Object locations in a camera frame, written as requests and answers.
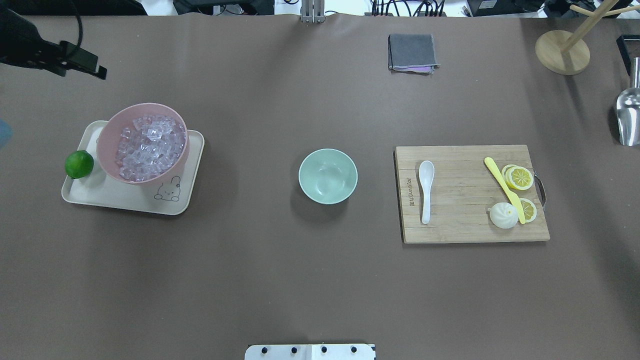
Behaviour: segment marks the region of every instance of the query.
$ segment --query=bowl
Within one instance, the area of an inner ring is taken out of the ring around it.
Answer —
[[[187,127],[180,114],[178,114],[174,109],[162,104],[152,102],[137,104],[120,110],[116,115],[113,115],[98,137],[97,157],[100,167],[102,167],[109,176],[121,183],[135,185],[160,183],[172,173],[172,170],[184,168],[187,156],[189,155],[189,136],[187,134],[184,148],[182,149],[178,160],[162,174],[144,181],[130,181],[120,176],[120,165],[116,163],[116,155],[118,153],[118,144],[120,143],[122,129],[125,127],[133,129],[133,120],[145,115],[164,115],[172,117],[176,121],[177,125],[181,125],[185,132],[187,131]]]
[[[353,160],[335,149],[320,149],[309,154],[300,165],[298,181],[302,191],[320,204],[337,204],[347,199],[358,184]]]

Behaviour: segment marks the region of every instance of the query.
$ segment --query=cutting board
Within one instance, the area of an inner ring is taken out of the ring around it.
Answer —
[[[549,231],[535,185],[514,192],[533,201],[538,216],[527,224],[500,229],[491,223],[487,211],[498,202],[509,202],[484,165],[492,157],[502,170],[515,164],[533,173],[526,145],[399,146],[396,147],[396,176],[403,241],[405,243],[488,243],[505,241],[547,241]],[[418,168],[424,160],[435,167],[431,187],[431,220],[424,225],[422,188]]]

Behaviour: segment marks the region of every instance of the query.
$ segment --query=knife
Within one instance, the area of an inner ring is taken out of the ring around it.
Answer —
[[[495,164],[495,161],[493,160],[493,158],[490,158],[490,157],[484,158],[484,164],[489,169],[493,177],[495,177],[495,179],[498,180],[498,183],[500,184],[502,191],[504,191],[504,193],[507,195],[507,198],[511,202],[511,205],[514,205],[514,207],[516,208],[516,211],[518,212],[518,220],[520,221],[521,224],[524,224],[524,210],[522,209],[522,203],[520,202],[520,198],[515,192],[512,192],[511,190],[509,190],[509,188],[507,187],[507,183],[504,182],[504,178],[502,177],[502,174],[500,174],[498,165]]]

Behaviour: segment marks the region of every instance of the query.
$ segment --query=white floor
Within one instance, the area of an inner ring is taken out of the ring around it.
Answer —
[[[173,7],[172,0],[139,0],[139,1],[142,4],[142,6],[144,6],[145,10],[149,15],[178,15],[178,13],[175,11],[175,8]],[[420,4],[419,0],[408,0],[407,2],[412,12],[414,12],[415,9]],[[297,15],[297,14],[300,14],[300,4],[301,4],[300,0],[293,5],[285,3],[284,0],[275,0],[274,10],[276,14],[291,13],[291,14]],[[634,1],[631,5],[638,5],[638,4],[639,3],[637,1]],[[408,16],[408,12],[406,11],[406,7],[404,6],[404,4],[398,3],[397,5],[400,11],[400,16]],[[448,1],[445,1],[445,4],[444,4],[444,12],[447,14],[448,17],[464,17],[465,14],[463,12],[463,6],[466,6],[468,8],[467,0],[448,0]],[[371,11],[371,2],[370,0],[325,0],[324,10],[335,11],[339,13],[348,13],[351,15],[364,15],[365,12]],[[537,13],[521,13],[521,14],[498,15],[498,16],[499,17],[547,17],[542,10],[538,11]],[[619,19],[640,19],[640,13],[637,11],[631,11],[631,12],[621,14],[618,18]]]

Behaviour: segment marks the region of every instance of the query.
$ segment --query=green lime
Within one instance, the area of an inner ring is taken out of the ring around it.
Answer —
[[[93,170],[93,156],[86,150],[78,150],[67,156],[65,171],[72,179],[79,179],[91,174]]]

